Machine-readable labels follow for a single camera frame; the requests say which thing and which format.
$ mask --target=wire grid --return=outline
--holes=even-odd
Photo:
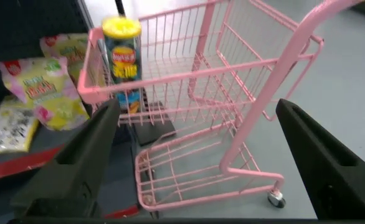
[[[207,33],[202,34],[201,26],[204,22],[206,6],[208,7],[208,4],[203,3],[141,19],[141,26],[143,28],[141,35],[143,80],[152,80],[195,70],[228,67],[230,65],[262,61],[270,58],[277,60],[297,26],[296,22],[290,21],[289,18],[287,19],[276,10],[269,8],[260,0],[219,0],[214,1],[214,10],[209,30]],[[257,21],[261,21],[262,25],[257,26]],[[206,41],[206,44],[201,49],[203,53],[198,54],[196,53],[198,50],[196,48],[200,37]],[[275,94],[274,102],[278,101],[281,96],[288,98],[292,93],[292,86],[298,82],[300,75],[304,75],[302,71],[314,58],[315,52],[320,47],[319,42],[316,42],[316,40],[319,41],[320,38],[313,36],[309,40],[308,46],[303,46],[303,54],[299,57],[296,66],[292,68],[289,77]],[[100,49],[96,48],[95,51],[97,53],[91,55],[97,59],[93,58],[90,61],[90,64],[93,64],[93,68],[91,67],[89,72],[92,77],[91,83],[94,86],[99,85],[98,79],[103,76],[101,74],[103,72],[105,73],[106,80],[111,80],[110,72],[106,65],[107,60],[105,60],[105,64],[98,60],[100,58],[100,52],[98,52]],[[272,65],[269,65],[264,69],[260,69],[260,71],[252,73],[231,72],[231,75],[236,79],[237,83],[243,84],[240,87],[244,89],[244,93],[249,101],[254,102],[254,95],[257,94],[256,91],[262,89],[271,72]],[[196,87],[199,90],[193,89],[192,91],[203,91],[200,86],[205,86],[206,83],[209,83],[210,87],[206,89],[209,93],[199,93],[209,95],[213,91],[212,86],[216,83],[220,85],[223,81],[227,81],[227,85],[234,85],[234,81],[228,79],[231,76],[228,76],[227,79],[224,76],[221,79],[220,77],[216,78],[210,81],[205,79],[198,80]],[[184,109],[187,104],[189,106],[199,106],[197,100],[194,100],[195,103],[192,104],[189,103],[192,99],[177,94],[179,92],[182,92],[182,94],[186,93],[186,90],[180,89],[183,86],[188,88],[187,85],[184,85],[185,83],[186,81],[180,81],[145,86],[147,99],[142,98],[141,105],[144,105],[143,100],[149,100],[162,101],[167,108],[174,106],[171,110]],[[232,88],[232,91],[235,91],[235,95],[230,96],[229,100],[234,97],[240,98],[240,96],[237,96],[235,87]],[[263,113],[267,119],[273,120],[275,118],[273,112],[275,106],[271,106],[268,109],[268,113],[266,111]],[[167,119],[163,117],[154,118],[152,114],[162,112],[161,110],[150,110],[152,109],[150,108],[149,112],[144,113],[123,114],[121,122],[131,124],[150,121],[153,123],[156,119]]]
[[[148,206],[145,209],[162,209],[162,206],[168,207],[173,203],[233,191],[241,192],[267,184],[272,188],[271,182],[254,181],[255,177],[243,179],[221,174],[219,165],[214,161],[221,160],[237,127],[234,125],[235,116],[229,110],[221,109],[215,111],[215,114],[222,119],[213,119],[210,129],[207,122],[177,122],[176,126],[185,127],[176,131],[180,138],[170,140],[165,135],[150,150],[138,154],[136,173],[141,175],[136,178],[139,196]],[[192,136],[196,131],[202,132],[201,135]],[[230,166],[260,172],[244,142]],[[146,179],[144,173],[147,173],[149,179]]]

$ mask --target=shopping cart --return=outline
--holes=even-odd
[[[261,0],[211,0],[142,17],[143,80],[122,85],[108,82],[102,30],[92,29],[78,84],[83,100],[95,106],[116,91],[146,90],[141,105],[162,106],[128,111],[119,124],[172,121],[176,127],[136,157],[143,208],[259,192],[284,207],[283,176],[261,171],[245,138],[261,114],[275,118],[267,111],[272,98],[288,98],[319,55],[323,39],[314,29],[359,1],[321,1],[299,24]]]

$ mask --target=snack bag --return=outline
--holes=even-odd
[[[48,129],[70,130],[89,119],[67,71],[67,59],[0,62],[2,80]]]
[[[45,57],[66,57],[69,75],[77,86],[87,50],[87,34],[59,34],[40,39],[41,51]]]
[[[27,152],[39,121],[15,96],[0,104],[0,153]]]

